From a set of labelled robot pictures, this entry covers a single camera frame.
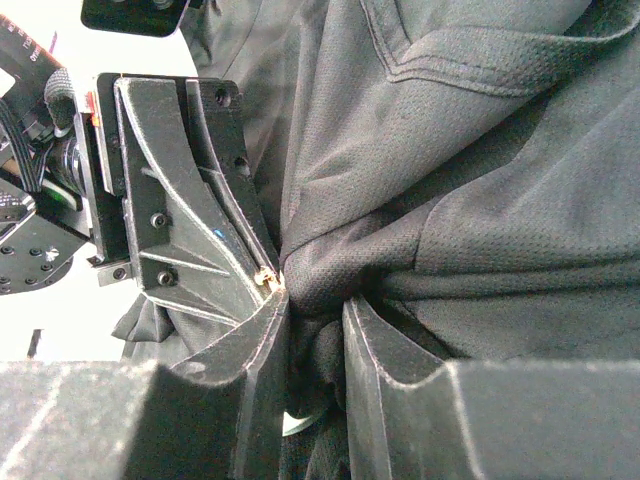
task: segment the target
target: white wall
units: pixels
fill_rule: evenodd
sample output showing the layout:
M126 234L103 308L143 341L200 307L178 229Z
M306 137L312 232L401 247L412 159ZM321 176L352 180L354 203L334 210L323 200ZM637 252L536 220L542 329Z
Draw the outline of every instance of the white wall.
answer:
M144 38L86 29L80 22L81 0L0 0L0 12L49 48L71 73L79 98L100 72L195 75L184 39L177 34ZM31 293L0 297L0 360L22 360L34 329L43 329L39 360L118 360L123 342L110 336L138 290L133 281L98 287L86 259L86 245L71 272L56 285Z

